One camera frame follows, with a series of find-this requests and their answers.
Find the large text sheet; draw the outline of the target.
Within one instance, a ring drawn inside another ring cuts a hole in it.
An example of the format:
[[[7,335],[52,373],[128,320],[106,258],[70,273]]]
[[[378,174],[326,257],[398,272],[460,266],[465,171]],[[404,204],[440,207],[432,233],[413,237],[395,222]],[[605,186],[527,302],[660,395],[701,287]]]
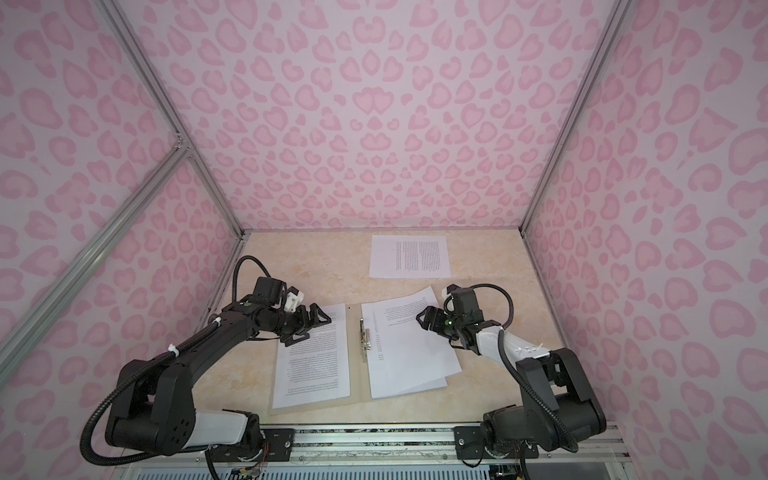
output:
[[[323,307],[332,323],[310,338],[277,351],[272,408],[285,409],[350,396],[345,304]]]

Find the text sheet back overlapping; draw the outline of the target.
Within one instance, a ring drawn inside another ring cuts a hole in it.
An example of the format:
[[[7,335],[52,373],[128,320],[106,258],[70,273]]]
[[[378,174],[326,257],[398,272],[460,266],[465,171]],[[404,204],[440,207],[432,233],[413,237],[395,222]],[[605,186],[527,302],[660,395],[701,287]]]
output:
[[[416,383],[458,374],[458,357],[448,341],[421,328],[416,315],[436,306],[432,288],[391,300],[361,306],[364,329],[370,334],[367,365],[385,362],[397,377]]]

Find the beige paper folder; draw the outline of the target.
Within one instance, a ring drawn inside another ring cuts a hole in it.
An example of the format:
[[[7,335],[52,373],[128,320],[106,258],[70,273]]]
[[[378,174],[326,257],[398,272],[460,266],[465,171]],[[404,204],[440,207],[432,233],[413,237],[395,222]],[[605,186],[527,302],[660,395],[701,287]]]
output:
[[[325,408],[441,389],[462,371],[448,341],[416,316],[435,306],[428,288],[408,297],[324,309],[331,322],[278,346],[270,411]]]

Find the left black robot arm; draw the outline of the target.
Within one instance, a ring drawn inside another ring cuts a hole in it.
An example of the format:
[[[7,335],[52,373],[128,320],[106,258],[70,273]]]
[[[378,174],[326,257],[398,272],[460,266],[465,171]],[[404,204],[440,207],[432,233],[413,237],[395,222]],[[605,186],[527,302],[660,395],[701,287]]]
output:
[[[317,304],[304,305],[297,288],[275,278],[258,278],[250,294],[234,299],[192,337],[121,369],[115,389],[83,430],[83,456],[91,463],[102,460],[91,441],[100,419],[106,421],[106,443],[130,452],[106,459],[107,466],[218,446],[231,446],[248,457],[262,454],[265,440],[258,415],[241,410],[205,413],[195,405],[195,384],[244,342],[277,340],[291,347],[332,322]]]

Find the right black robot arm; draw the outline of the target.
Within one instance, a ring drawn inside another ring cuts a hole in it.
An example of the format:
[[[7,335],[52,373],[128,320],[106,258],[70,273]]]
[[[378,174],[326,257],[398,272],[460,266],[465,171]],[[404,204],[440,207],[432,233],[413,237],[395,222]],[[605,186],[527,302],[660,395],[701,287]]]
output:
[[[485,317],[476,294],[480,289],[494,290],[506,300],[503,322]],[[500,364],[517,384],[520,405],[483,415],[483,454],[526,456],[533,447],[575,453],[581,442],[607,430],[603,408],[577,355],[568,348],[548,350],[510,333],[514,318],[511,295],[497,285],[479,283],[449,285],[443,305],[426,307],[415,320],[450,346]]]

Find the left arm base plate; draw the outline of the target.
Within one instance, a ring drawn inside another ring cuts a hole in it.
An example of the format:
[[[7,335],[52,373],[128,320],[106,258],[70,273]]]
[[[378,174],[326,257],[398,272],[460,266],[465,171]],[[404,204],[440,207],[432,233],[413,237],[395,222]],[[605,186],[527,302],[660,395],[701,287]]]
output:
[[[256,429],[246,434],[242,452],[237,458],[253,462],[287,462],[293,448],[296,430],[292,428]]]

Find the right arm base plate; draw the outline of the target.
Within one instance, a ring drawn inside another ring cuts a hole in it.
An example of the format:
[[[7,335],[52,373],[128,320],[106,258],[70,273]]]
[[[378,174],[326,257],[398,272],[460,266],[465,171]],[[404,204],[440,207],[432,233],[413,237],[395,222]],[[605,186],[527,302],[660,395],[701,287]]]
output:
[[[493,444],[490,434],[480,425],[456,426],[452,428],[452,433],[455,454],[460,461],[519,460],[521,456],[526,460],[539,458],[536,446],[528,442]]]

